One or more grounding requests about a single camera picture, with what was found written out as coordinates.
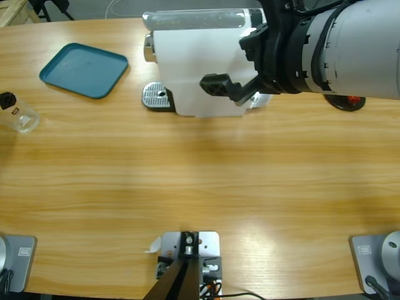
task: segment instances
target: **teal tray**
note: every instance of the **teal tray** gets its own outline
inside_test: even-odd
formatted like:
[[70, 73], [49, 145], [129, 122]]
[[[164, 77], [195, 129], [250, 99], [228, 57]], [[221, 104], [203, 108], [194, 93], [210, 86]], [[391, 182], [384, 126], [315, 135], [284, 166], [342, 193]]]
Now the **teal tray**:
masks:
[[53, 86], [99, 99], [110, 93], [127, 67], [125, 56], [72, 43], [50, 60], [39, 77]]

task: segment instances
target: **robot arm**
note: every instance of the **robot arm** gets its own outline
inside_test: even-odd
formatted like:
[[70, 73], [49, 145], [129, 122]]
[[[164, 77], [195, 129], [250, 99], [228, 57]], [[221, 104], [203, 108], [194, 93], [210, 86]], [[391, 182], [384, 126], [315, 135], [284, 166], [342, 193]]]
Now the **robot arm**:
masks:
[[255, 92], [313, 92], [400, 99], [400, 2], [343, 0], [304, 10], [297, 0], [259, 0], [267, 24], [240, 40], [258, 75], [245, 86], [228, 74], [200, 82], [210, 95], [244, 104]]

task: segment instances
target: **silver cylinder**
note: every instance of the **silver cylinder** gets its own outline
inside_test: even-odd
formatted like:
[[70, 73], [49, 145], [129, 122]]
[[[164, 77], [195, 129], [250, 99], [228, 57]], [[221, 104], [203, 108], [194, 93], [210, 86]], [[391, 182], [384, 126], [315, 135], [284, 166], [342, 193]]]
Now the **silver cylinder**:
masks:
[[144, 58], [149, 62], [157, 62], [156, 53], [154, 50], [154, 39], [152, 34], [147, 34], [144, 37]]
[[4, 236], [0, 235], [0, 273], [6, 267], [6, 259], [9, 254], [9, 245]]
[[400, 231], [394, 231], [385, 237], [381, 259], [385, 272], [400, 281]]

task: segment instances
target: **wire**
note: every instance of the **wire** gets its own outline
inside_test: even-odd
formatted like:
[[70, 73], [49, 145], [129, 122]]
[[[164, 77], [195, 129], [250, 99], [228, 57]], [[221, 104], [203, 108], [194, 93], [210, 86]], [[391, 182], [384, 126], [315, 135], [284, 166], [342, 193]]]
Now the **wire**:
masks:
[[114, 5], [114, 3], [115, 3], [116, 1], [117, 1], [117, 0], [111, 0], [110, 3], [107, 5], [107, 8], [106, 8], [106, 15], [104, 16], [105, 19], [108, 18], [108, 12], [109, 12], [109, 10], [110, 10], [110, 7], [111, 7], [112, 5]]
[[107, 18], [108, 18], [108, 14], [109, 14], [110, 12], [111, 12], [113, 15], [117, 16], [117, 17], [124, 17], [124, 18], [126, 18], [126, 17], [133, 17], [133, 16], [134, 16], [133, 14], [119, 14], [118, 12], [116, 12], [116, 11], [114, 10], [114, 7], [115, 7], [118, 3], [121, 3], [121, 2], [123, 2], [123, 1], [127, 1], [127, 0], [111, 0], [110, 3], [109, 3], [108, 6], [107, 6], [106, 15], [104, 16], [104, 18], [107, 19]]
[[260, 300], [266, 300], [265, 298], [261, 297], [260, 295], [257, 295], [255, 292], [240, 292], [238, 294], [203, 296], [203, 297], [201, 297], [201, 299], [232, 298], [232, 297], [240, 297], [240, 296], [253, 296]]
[[316, 7], [317, 7], [317, 5], [318, 5], [320, 2], [321, 2], [321, 0], [317, 0], [317, 1], [315, 1], [314, 5], [312, 6], [312, 8], [311, 8], [311, 9], [314, 9], [314, 8], [316, 8]]
[[388, 292], [387, 290], [385, 290], [385, 288], [376, 281], [375, 277], [368, 275], [365, 278], [365, 282], [368, 286], [370, 286], [379, 295], [379, 297], [381, 297], [381, 299], [383, 299], [383, 300], [393, 300], [394, 299], [393, 295], [390, 292]]
[[266, 300], [265, 298], [261, 297], [260, 295], [256, 294], [255, 292], [240, 292], [238, 294], [219, 295], [218, 293], [220, 292], [220, 290], [222, 288], [221, 282], [211, 281], [209, 283], [203, 284], [200, 288], [200, 291], [202, 291], [205, 287], [207, 287], [207, 291], [205, 291], [204, 293], [202, 293], [200, 295], [200, 299], [218, 299], [218, 298], [233, 298], [233, 297], [240, 297], [240, 296], [253, 296], [260, 300]]
[[331, 4], [327, 4], [325, 6], [322, 6], [322, 7], [316, 8], [316, 9], [312, 9], [310, 11], [299, 11], [298, 9], [295, 9], [293, 11], [293, 13], [297, 14], [298, 16], [315, 16], [316, 14], [321, 14], [324, 11], [327, 11], [328, 9], [335, 8], [336, 6], [342, 4], [343, 1], [344, 0], [338, 0], [338, 1], [332, 2]]
[[11, 279], [14, 273], [12, 270], [4, 270], [0, 273], [0, 297], [7, 296], [10, 292]]

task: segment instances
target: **wooden table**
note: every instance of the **wooden table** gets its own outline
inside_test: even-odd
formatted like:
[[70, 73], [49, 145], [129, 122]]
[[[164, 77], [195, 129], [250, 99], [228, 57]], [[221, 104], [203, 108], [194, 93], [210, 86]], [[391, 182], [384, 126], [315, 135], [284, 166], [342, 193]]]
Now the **wooden table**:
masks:
[[[226, 293], [360, 293], [349, 238], [400, 227], [400, 102], [349, 113], [300, 94], [244, 117], [149, 112], [145, 33], [139, 19], [0, 30], [0, 90], [41, 115], [30, 134], [0, 130], [0, 231], [38, 240], [27, 290], [141, 298], [157, 236], [215, 230]], [[128, 57], [108, 97], [39, 80], [71, 42]]]

